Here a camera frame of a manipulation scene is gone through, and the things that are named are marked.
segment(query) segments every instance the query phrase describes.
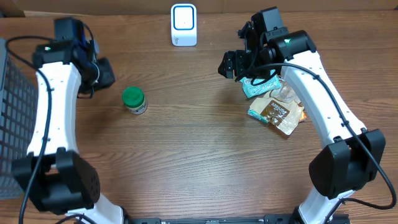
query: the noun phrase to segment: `white button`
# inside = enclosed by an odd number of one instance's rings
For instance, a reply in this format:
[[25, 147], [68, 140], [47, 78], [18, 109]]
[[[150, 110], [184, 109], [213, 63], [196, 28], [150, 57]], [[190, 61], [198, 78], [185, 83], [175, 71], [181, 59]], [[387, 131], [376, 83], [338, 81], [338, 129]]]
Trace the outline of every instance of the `white button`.
[[190, 6], [174, 8], [174, 26], [176, 29], [193, 28], [193, 9]]

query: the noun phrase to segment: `teal wrapper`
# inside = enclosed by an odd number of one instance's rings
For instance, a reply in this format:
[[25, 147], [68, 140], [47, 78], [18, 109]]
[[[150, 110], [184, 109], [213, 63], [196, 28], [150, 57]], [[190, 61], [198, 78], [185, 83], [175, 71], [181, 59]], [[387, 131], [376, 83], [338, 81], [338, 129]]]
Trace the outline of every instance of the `teal wrapper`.
[[257, 112], [255, 112], [252, 109], [248, 110], [248, 115], [252, 116], [253, 118], [259, 119], [260, 121], [262, 121], [264, 123], [268, 123], [268, 121], [263, 116], [261, 116], [261, 114], [258, 114]]
[[[254, 84], [260, 83], [262, 81], [264, 81], [264, 79], [257, 78], [254, 81]], [[272, 77], [270, 80], [268, 80], [268, 82], [266, 82], [262, 85], [252, 86], [250, 84], [250, 82], [251, 82], [251, 78], [244, 77], [241, 79], [242, 89], [247, 98], [252, 98], [254, 96], [261, 95], [269, 90], [275, 90], [282, 86], [279, 82], [277, 75]]]

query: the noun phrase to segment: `wire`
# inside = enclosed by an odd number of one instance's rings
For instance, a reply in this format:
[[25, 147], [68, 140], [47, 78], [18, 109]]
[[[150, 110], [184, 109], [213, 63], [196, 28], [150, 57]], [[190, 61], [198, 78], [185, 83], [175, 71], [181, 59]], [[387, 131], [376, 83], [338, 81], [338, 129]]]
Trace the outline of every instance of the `wire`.
[[47, 86], [47, 94], [48, 94], [48, 108], [47, 108], [47, 118], [45, 120], [45, 127], [44, 127], [44, 135], [43, 135], [43, 143], [42, 143], [42, 148], [40, 149], [40, 153], [39, 156], [37, 158], [36, 161], [36, 165], [33, 169], [32, 175], [29, 179], [29, 183], [27, 184], [27, 188], [25, 190], [25, 195], [24, 195], [24, 199], [22, 200], [22, 204], [21, 204], [21, 209], [19, 210], [19, 224], [23, 224], [24, 222], [24, 214], [25, 214], [25, 209], [26, 209], [26, 203], [27, 200], [29, 198], [29, 194], [30, 194], [30, 190], [32, 188], [32, 184], [33, 181], [35, 180], [37, 173], [39, 172], [40, 169], [40, 165], [42, 162], [42, 158], [44, 155], [44, 151], [45, 151], [45, 147], [47, 145], [47, 141], [49, 140], [49, 129], [50, 129], [50, 119], [51, 119], [51, 107], [52, 107], [52, 97], [51, 97], [51, 87], [50, 87], [50, 83], [47, 80], [47, 78], [45, 77], [45, 75], [38, 69], [36, 68], [32, 63], [28, 62], [27, 60], [23, 59], [22, 57], [18, 56], [17, 54], [15, 54], [12, 50], [10, 50], [9, 48], [9, 44], [12, 41], [15, 40], [21, 40], [21, 39], [40, 39], [40, 40], [48, 40], [48, 41], [52, 41], [53, 39], [51, 38], [47, 38], [47, 37], [41, 37], [41, 36], [33, 36], [33, 35], [27, 35], [27, 36], [19, 36], [19, 37], [13, 37], [9, 40], [6, 41], [6, 50], [12, 55], [14, 56], [16, 59], [20, 60], [21, 62], [25, 63], [27, 66], [29, 66], [30, 68], [33, 68], [36, 72], [38, 72], [40, 74], [40, 76], [43, 78], [46, 86]]
[[68, 216], [68, 217], [65, 217], [65, 218], [59, 220], [56, 224], [64, 223], [64, 222], [69, 221], [69, 220], [71, 220], [72, 218], [76, 218], [76, 217], [79, 217], [79, 218], [80, 218], [80, 221], [81, 221], [82, 219], [84, 219], [84, 220], [86, 220], [89, 224], [96, 224], [92, 219], [88, 218], [88, 217], [87, 217], [86, 215], [84, 215], [84, 214], [70, 215], [70, 216]]
[[[256, 62], [257, 55], [258, 55], [258, 49], [256, 48], [256, 49], [254, 50], [253, 60], [251, 61], [250, 65], [249, 65], [249, 68], [247, 69], [247, 71], [249, 71], [249, 70], [253, 67], [254, 62]], [[247, 74], [247, 72], [244, 72], [244, 73], [238, 75], [238, 76], [235, 78], [235, 82], [240, 81], [243, 77], [246, 76], [246, 74]]]
[[90, 33], [91, 39], [94, 40], [94, 35], [93, 35], [92, 31], [90, 30], [90, 28], [88, 27], [88, 25], [85, 24], [84, 22], [82, 22], [81, 20], [78, 20], [78, 21], [80, 21], [83, 24], [83, 26], [86, 27], [87, 31]]
[[268, 77], [268, 79], [265, 79], [265, 80], [263, 80], [263, 81], [261, 81], [261, 82], [259, 82], [259, 83], [254, 83], [254, 81], [255, 81], [256, 78], [257, 78], [257, 77], [254, 77], [254, 78], [252, 78], [252, 80], [250, 81], [250, 84], [251, 84], [252, 86], [262, 85], [262, 84], [268, 82], [271, 78], [273, 78], [273, 77], [276, 76], [276, 75], [277, 75], [277, 73], [274, 72], [270, 77]]
[[294, 65], [294, 64], [290, 64], [290, 63], [272, 63], [272, 64], [268, 64], [268, 65], [261, 65], [261, 66], [255, 68], [254, 70], [262, 70], [262, 69], [267, 69], [267, 68], [278, 68], [278, 67], [283, 67], [283, 66], [293, 67], [293, 68], [297, 68], [299, 70], [302, 70], [304, 72], [307, 72], [314, 79], [316, 79], [316, 80], [318, 80], [320, 82], [320, 84], [324, 87], [325, 91], [328, 93], [328, 95], [329, 95], [331, 101], [333, 102], [333, 104], [334, 104], [334, 106], [335, 106], [335, 108], [336, 108], [341, 120], [343, 121], [342, 125], [346, 126], [347, 130], [349, 131], [349, 133], [359, 143], [359, 145], [361, 146], [363, 151], [366, 153], [366, 155], [370, 158], [370, 160], [372, 160], [372, 163], [376, 166], [377, 170], [380, 172], [381, 177], [383, 178], [383, 180], [387, 184], [387, 186], [388, 186], [388, 188], [390, 190], [390, 193], [391, 193], [392, 200], [391, 200], [391, 203], [389, 205], [375, 205], [375, 204], [372, 204], [372, 203], [369, 203], [369, 202], [364, 202], [362, 200], [358, 200], [356, 198], [341, 198], [336, 203], [336, 205], [333, 207], [333, 209], [329, 212], [329, 214], [325, 217], [324, 224], [328, 223], [329, 218], [336, 212], [338, 207], [344, 202], [356, 202], [356, 203], [359, 203], [361, 205], [365, 205], [365, 206], [368, 206], [368, 207], [371, 207], [371, 208], [376, 208], [376, 209], [379, 209], [379, 210], [387, 210], [387, 209], [394, 208], [394, 206], [397, 203], [397, 194], [396, 194], [396, 191], [394, 189], [394, 186], [392, 185], [391, 181], [388, 179], [387, 174], [383, 171], [383, 169], [381, 168], [379, 163], [375, 160], [375, 158], [369, 152], [369, 149], [367, 149], [365, 144], [360, 140], [360, 138], [356, 135], [356, 133], [354, 132], [352, 127], [349, 125], [349, 121], [345, 118], [344, 113], [341, 111], [341, 108], [338, 105], [335, 96], [333, 96], [333, 94], [330, 91], [328, 85], [320, 78], [319, 75], [317, 75], [316, 73], [312, 72], [311, 70], [309, 70], [307, 68], [301, 67], [300, 65]]
[[264, 43], [263, 43], [263, 41], [264, 41], [264, 36], [266, 35], [266, 33], [265, 32], [263, 32], [261, 35], [260, 35], [260, 49], [263, 49], [264, 48]]

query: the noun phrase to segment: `black plastic crate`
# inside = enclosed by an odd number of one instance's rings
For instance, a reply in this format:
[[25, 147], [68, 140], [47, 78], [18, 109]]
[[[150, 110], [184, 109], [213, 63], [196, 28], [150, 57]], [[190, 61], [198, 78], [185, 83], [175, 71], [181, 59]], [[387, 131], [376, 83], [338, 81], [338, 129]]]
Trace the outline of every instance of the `black plastic crate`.
[[0, 39], [0, 199], [18, 198], [22, 190], [11, 175], [11, 161], [26, 156], [32, 140], [37, 88], [21, 73]]

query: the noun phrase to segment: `white device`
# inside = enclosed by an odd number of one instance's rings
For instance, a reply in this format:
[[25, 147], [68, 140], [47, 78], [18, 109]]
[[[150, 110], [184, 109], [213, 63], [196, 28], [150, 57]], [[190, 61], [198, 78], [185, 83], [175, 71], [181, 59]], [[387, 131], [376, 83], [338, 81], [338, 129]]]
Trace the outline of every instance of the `white device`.
[[174, 46], [195, 46], [198, 40], [196, 7], [193, 4], [175, 4], [170, 13]]

